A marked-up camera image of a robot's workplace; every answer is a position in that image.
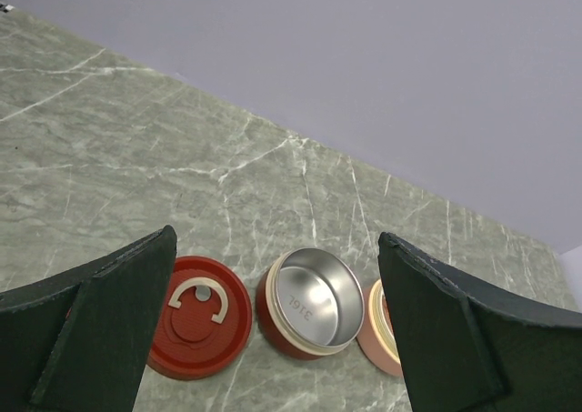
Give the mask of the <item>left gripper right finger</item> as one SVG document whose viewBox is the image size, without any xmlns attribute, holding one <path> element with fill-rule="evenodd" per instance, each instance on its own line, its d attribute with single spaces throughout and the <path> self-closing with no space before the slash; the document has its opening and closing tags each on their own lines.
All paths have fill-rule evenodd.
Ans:
<svg viewBox="0 0 582 412">
<path fill-rule="evenodd" d="M 578 411 L 581 315 L 378 239 L 378 266 L 415 411 Z"/>
</svg>

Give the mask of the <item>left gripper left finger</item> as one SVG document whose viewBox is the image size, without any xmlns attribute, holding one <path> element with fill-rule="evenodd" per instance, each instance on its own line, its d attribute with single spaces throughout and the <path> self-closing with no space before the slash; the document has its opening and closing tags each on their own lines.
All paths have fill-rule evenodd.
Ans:
<svg viewBox="0 0 582 412">
<path fill-rule="evenodd" d="M 175 259 L 165 226 L 2 292 L 2 410 L 132 410 Z"/>
</svg>

